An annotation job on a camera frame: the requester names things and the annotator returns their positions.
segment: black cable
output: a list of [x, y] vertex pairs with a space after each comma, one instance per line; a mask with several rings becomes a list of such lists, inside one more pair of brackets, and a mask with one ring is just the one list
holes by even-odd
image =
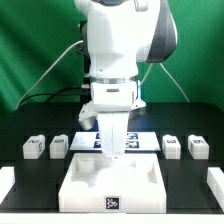
[[21, 105], [28, 99], [37, 97], [37, 96], [79, 96], [80, 94], [74, 94], [74, 93], [38, 93], [38, 94], [33, 94], [30, 95], [26, 98], [24, 98], [18, 105], [18, 108], [21, 107]]
[[49, 74], [49, 72], [58, 64], [58, 62], [71, 50], [71, 49], [73, 49], [75, 46], [77, 46], [77, 45], [79, 45], [79, 44], [81, 44], [81, 43], [83, 43], [83, 41], [81, 40], [81, 41], [78, 41], [78, 42], [76, 42], [76, 43], [74, 43], [74, 44], [72, 44], [69, 48], [67, 48], [64, 52], [63, 52], [63, 54], [51, 65], [51, 67], [37, 80], [37, 82], [21, 97], [21, 99], [19, 100], [19, 102], [18, 102], [18, 104], [17, 104], [17, 106], [16, 106], [16, 108], [18, 108], [19, 107], [19, 105], [20, 105], [20, 103], [21, 103], [21, 101], [25, 98], [25, 96], [29, 93], [29, 92], [31, 92], [41, 81], [42, 81], [42, 79], [44, 78], [44, 77], [46, 77], [48, 74]]
[[[82, 88], [80, 86], [72, 86], [72, 87], [66, 87], [66, 88], [63, 88], [61, 90], [58, 90], [55, 94], [58, 94], [58, 93], [64, 93], [64, 92], [67, 92], [67, 91], [70, 91], [70, 90], [73, 90], [73, 89], [77, 89], [77, 90], [81, 90]], [[55, 98], [57, 95], [51, 95], [46, 101], [45, 103], [49, 103], [53, 98]]]

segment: black label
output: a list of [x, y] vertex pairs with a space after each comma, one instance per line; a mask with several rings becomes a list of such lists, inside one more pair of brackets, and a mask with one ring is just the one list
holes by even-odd
[[96, 139], [100, 139], [100, 134], [96, 133]]
[[106, 209], [120, 209], [120, 198], [106, 197]]
[[127, 138], [129, 140], [137, 140], [138, 139], [138, 133], [128, 133]]
[[94, 142], [94, 146], [93, 146], [94, 149], [100, 149], [101, 148], [101, 144], [100, 144], [100, 141], [95, 141]]
[[42, 151], [42, 143], [40, 142], [40, 144], [39, 144], [39, 152], [41, 152]]
[[37, 142], [39, 142], [39, 140], [29, 140], [28, 143], [30, 143], [30, 144], [35, 144], [35, 143], [37, 143]]
[[166, 140], [166, 141], [167, 143], [172, 143], [172, 144], [176, 143], [176, 140]]
[[139, 142], [127, 141], [126, 142], [126, 148], [128, 148], [128, 149], [138, 149], [139, 148]]
[[54, 143], [63, 143], [63, 142], [64, 142], [63, 139], [56, 139], [56, 140], [54, 141]]
[[193, 140], [193, 142], [194, 142], [195, 144], [204, 143], [202, 140]]

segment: white cube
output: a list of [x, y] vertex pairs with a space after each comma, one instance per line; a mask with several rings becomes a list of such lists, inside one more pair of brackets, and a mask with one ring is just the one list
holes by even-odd
[[50, 158], [64, 159], [68, 151], [68, 136], [55, 136], [50, 144]]
[[180, 159], [181, 146], [176, 136], [163, 136], [162, 149], [166, 159]]
[[38, 159], [45, 149], [45, 137], [43, 135], [31, 136], [23, 145], [24, 159]]
[[202, 136], [190, 135], [188, 150], [194, 159], [208, 159], [209, 157], [209, 145]]

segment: white container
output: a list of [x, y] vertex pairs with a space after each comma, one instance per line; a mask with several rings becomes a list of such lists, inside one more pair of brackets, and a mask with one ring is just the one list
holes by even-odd
[[60, 212], [166, 213], [156, 154], [75, 154], [59, 192]]

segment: small white block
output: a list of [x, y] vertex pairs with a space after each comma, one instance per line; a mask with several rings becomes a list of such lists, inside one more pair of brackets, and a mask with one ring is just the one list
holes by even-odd
[[188, 150], [194, 159], [208, 159], [209, 145], [202, 136], [190, 135], [188, 137]]
[[68, 136], [55, 136], [50, 144], [50, 158], [64, 159], [68, 151]]
[[38, 159], [45, 149], [45, 137], [43, 135], [31, 136], [23, 145], [24, 159]]
[[163, 136], [162, 149], [166, 159], [180, 159], [181, 146], [176, 136]]
[[15, 183], [14, 167], [2, 167], [0, 170], [0, 204]]
[[224, 173], [219, 167], [209, 167], [207, 184], [224, 212]]

